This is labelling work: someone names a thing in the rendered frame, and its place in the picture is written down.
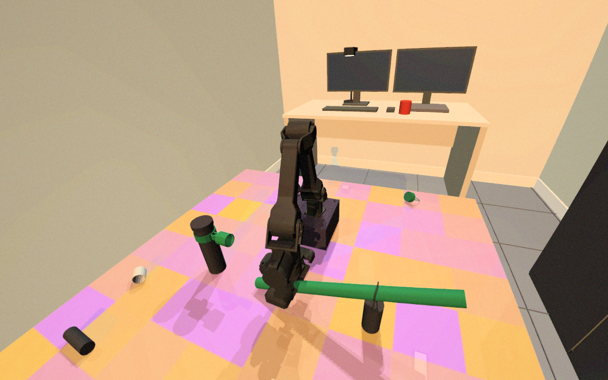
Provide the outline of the cream hollow cylinder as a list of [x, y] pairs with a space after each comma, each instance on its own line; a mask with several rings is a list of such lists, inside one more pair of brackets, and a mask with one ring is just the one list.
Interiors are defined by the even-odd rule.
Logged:
[[135, 284], [144, 283], [146, 281], [147, 269], [141, 265], [133, 270], [132, 282]]

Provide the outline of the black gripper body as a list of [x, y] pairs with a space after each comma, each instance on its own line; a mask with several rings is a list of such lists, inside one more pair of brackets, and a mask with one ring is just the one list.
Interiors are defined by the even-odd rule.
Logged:
[[290, 274], [289, 283], [283, 289], [275, 289], [273, 287], [269, 287], [268, 291], [265, 293], [265, 299], [267, 303], [274, 305], [279, 308], [287, 309], [290, 305], [290, 301], [293, 297], [294, 291], [294, 281], [298, 281], [302, 271], [306, 268], [306, 263], [304, 259], [308, 260], [309, 263], [312, 263], [315, 258], [315, 252], [311, 249], [300, 247], [301, 256], [295, 261], [292, 273]]

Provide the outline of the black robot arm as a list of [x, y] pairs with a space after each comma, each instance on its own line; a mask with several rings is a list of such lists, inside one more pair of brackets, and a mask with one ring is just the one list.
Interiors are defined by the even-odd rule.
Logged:
[[[302, 201], [307, 201], [307, 215], [319, 218], [327, 200], [327, 190], [316, 175], [313, 146], [317, 128], [313, 122], [289, 122], [281, 130], [281, 165], [277, 202], [267, 222], [265, 249], [272, 249], [260, 262], [264, 283], [283, 289], [289, 283], [295, 261], [301, 256], [304, 224], [297, 204], [301, 168]], [[272, 240], [272, 236], [278, 236]]]

